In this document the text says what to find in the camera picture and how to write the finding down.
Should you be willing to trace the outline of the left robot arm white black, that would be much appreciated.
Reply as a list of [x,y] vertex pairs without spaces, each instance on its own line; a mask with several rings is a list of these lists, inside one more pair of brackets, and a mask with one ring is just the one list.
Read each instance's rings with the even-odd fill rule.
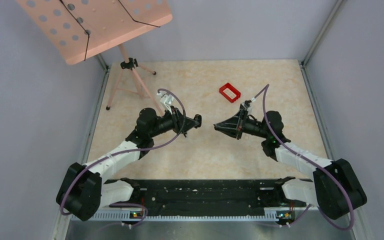
[[136,206],[141,198],[139,191],[126,180],[112,182],[110,178],[157,149],[154,137],[169,131],[177,136],[186,135],[201,125],[200,114],[190,118],[174,106],[170,106],[162,116],[158,116],[153,108],[142,109],[133,131],[116,148],[89,163],[75,162],[69,166],[56,196],[60,213],[87,221],[98,209],[116,203]]

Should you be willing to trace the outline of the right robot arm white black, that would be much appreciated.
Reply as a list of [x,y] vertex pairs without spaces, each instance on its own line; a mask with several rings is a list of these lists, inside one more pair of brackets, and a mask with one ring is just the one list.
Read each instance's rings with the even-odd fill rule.
[[292,200],[305,202],[336,220],[367,203],[367,195],[347,160],[316,156],[287,139],[283,128],[278,111],[266,112],[259,121],[250,116],[246,108],[240,108],[234,116],[214,124],[216,131],[237,140],[243,134],[263,138],[261,146],[267,157],[308,177],[308,180],[283,178],[280,188],[273,192],[277,205],[287,206]]

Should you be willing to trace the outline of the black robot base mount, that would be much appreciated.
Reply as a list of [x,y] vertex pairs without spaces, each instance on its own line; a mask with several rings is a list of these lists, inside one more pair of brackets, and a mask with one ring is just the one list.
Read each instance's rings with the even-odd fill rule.
[[276,179],[129,179],[128,203],[152,217],[262,217],[270,210],[297,210],[307,204],[288,200]]

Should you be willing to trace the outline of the black earbud charging case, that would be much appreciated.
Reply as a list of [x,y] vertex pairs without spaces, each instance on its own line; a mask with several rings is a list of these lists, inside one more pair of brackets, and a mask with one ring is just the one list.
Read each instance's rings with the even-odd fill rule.
[[202,116],[200,114],[196,114],[193,120],[195,121],[195,129],[198,129],[202,126]]

